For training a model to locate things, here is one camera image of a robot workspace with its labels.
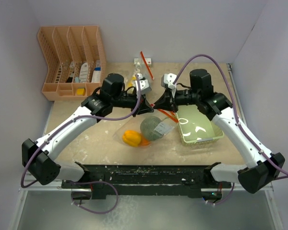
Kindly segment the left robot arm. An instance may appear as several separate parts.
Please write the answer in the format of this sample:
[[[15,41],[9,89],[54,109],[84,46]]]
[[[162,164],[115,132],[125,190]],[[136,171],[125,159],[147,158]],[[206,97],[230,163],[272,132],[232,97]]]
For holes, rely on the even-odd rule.
[[[124,77],[117,73],[109,74],[104,78],[102,85],[86,97],[72,115],[59,126],[35,141],[28,138],[22,143],[24,171],[34,176],[35,182],[41,185],[61,179],[72,181],[79,188],[86,187],[89,176],[83,166],[76,162],[63,165],[57,163],[56,158],[76,137],[99,121],[116,121],[116,118],[109,117],[114,107],[131,110],[128,115],[121,117],[121,120],[153,112],[152,106],[142,92],[147,83],[141,74],[136,74],[132,85],[134,92],[128,93]]]

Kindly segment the netted green melon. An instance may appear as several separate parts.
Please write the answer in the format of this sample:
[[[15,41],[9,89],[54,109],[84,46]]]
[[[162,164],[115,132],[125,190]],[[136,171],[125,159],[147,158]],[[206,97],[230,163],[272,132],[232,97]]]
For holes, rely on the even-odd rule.
[[[156,116],[145,118],[140,124],[142,136],[148,141],[155,141],[163,138],[164,134],[155,131],[155,128],[161,123],[161,119]]]

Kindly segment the yellow bell pepper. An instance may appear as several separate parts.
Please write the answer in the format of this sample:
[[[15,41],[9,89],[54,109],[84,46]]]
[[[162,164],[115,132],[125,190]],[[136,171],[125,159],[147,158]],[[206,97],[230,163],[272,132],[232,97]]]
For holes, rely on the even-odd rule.
[[[136,131],[126,130],[122,136],[122,140],[129,146],[138,147],[141,143],[142,137],[141,134]]]

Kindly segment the orange fruit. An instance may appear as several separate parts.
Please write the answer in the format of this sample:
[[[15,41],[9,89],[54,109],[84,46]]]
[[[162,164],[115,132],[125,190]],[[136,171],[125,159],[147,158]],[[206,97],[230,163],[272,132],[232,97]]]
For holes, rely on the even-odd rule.
[[[148,146],[150,144],[150,141],[143,139],[140,143],[140,146]]]

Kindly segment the clear zip bag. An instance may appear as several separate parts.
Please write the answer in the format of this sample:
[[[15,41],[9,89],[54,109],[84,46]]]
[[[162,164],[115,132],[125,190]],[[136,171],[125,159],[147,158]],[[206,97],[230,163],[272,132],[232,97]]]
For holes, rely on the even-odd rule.
[[[142,51],[140,51],[139,58],[142,58],[143,60],[145,60],[145,57],[144,57],[144,54]],[[133,69],[131,75],[125,79],[125,83],[126,83],[127,88],[133,86],[132,77],[138,73],[141,73],[143,75],[143,77],[145,77],[146,79],[148,79],[150,81],[151,84],[153,83],[154,77],[152,75],[151,69],[147,65],[142,66],[142,67],[135,67],[134,66],[134,69]]]
[[[113,135],[121,144],[143,148],[165,138],[179,123],[174,112],[157,109],[130,118]]]

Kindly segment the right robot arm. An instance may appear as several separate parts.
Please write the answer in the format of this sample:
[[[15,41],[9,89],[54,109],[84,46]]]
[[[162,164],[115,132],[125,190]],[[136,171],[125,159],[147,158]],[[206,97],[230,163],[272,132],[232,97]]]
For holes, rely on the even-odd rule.
[[[220,182],[240,184],[247,192],[254,194],[275,180],[285,158],[281,153],[263,145],[235,115],[233,104],[222,93],[214,91],[211,75],[205,69],[190,72],[190,87],[177,90],[174,82],[177,75],[165,74],[161,85],[165,91],[155,102],[154,108],[177,112],[179,106],[196,105],[197,109],[219,127],[234,144],[243,157],[244,165],[226,165],[216,162],[204,172],[204,183],[216,187]]]

